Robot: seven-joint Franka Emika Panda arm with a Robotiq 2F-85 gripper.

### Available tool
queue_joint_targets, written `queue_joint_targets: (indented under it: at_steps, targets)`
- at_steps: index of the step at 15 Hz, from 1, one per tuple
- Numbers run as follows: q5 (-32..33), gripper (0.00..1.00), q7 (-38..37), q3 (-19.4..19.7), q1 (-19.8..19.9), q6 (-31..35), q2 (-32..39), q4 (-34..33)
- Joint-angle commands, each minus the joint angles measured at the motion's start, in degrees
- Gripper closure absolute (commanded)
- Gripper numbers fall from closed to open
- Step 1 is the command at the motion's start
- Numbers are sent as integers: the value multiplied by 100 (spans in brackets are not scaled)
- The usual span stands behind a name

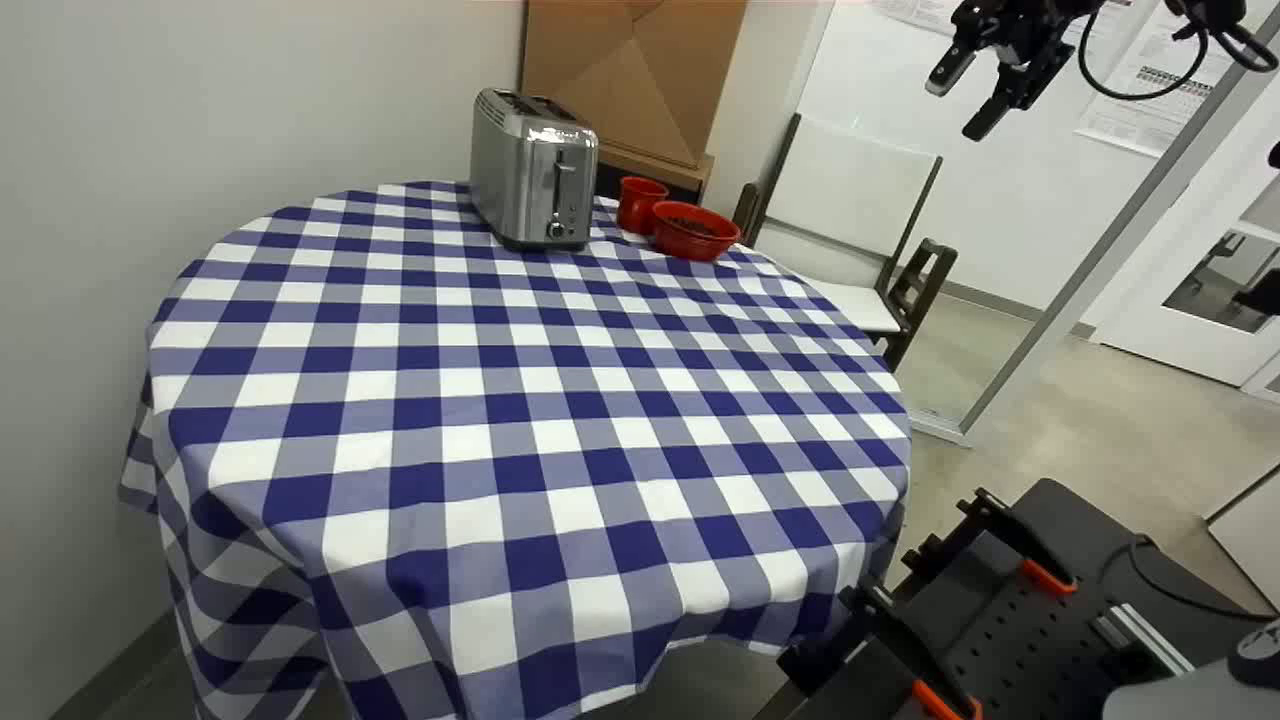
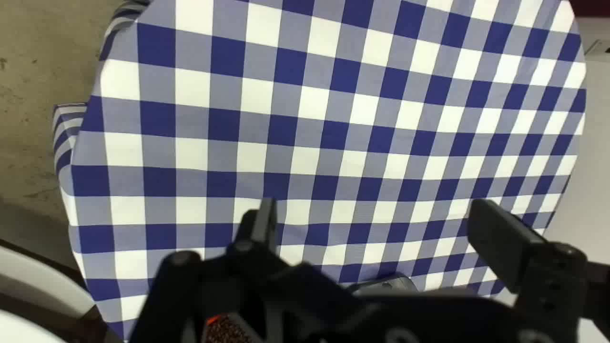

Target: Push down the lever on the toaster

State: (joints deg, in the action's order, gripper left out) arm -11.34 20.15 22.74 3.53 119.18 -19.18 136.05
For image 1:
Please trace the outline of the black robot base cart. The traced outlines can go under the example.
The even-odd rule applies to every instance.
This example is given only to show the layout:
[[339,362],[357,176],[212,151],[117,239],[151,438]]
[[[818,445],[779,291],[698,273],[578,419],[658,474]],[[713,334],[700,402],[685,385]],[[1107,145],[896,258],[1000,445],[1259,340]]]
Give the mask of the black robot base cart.
[[1075,570],[1056,601],[977,536],[946,570],[851,584],[779,655],[788,720],[1280,720],[1276,620],[1061,479],[1007,502]]

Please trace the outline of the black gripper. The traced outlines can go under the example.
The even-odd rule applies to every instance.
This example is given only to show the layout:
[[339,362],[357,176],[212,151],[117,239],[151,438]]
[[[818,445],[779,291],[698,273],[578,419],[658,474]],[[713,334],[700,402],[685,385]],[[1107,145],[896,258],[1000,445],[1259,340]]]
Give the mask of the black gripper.
[[1000,57],[995,86],[963,124],[970,141],[984,141],[1012,109],[1027,111],[1039,99],[1072,57],[1072,48],[1061,45],[1069,24],[1097,6],[1100,0],[962,0],[954,13],[954,45],[934,64],[925,86],[947,94],[977,53],[994,48]]

